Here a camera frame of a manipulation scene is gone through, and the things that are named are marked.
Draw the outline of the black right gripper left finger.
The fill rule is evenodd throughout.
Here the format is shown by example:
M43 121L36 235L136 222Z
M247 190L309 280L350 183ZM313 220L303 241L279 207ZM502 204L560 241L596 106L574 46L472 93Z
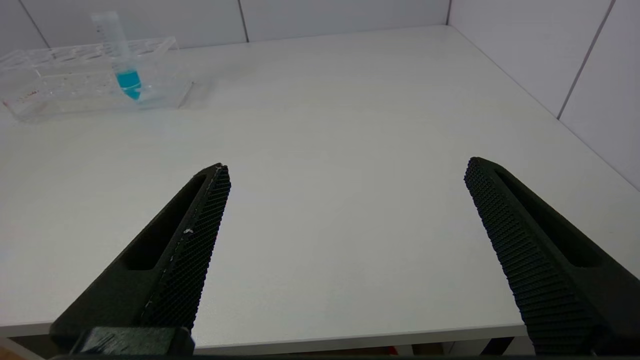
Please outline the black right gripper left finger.
M80 296L49 337L71 356L191 356L229 169L196 173Z

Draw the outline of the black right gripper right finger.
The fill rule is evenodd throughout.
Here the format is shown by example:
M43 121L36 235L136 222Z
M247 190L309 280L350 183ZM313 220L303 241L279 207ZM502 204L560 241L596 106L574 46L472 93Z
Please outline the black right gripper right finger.
M537 354L639 354L636 276L496 162L464 182Z

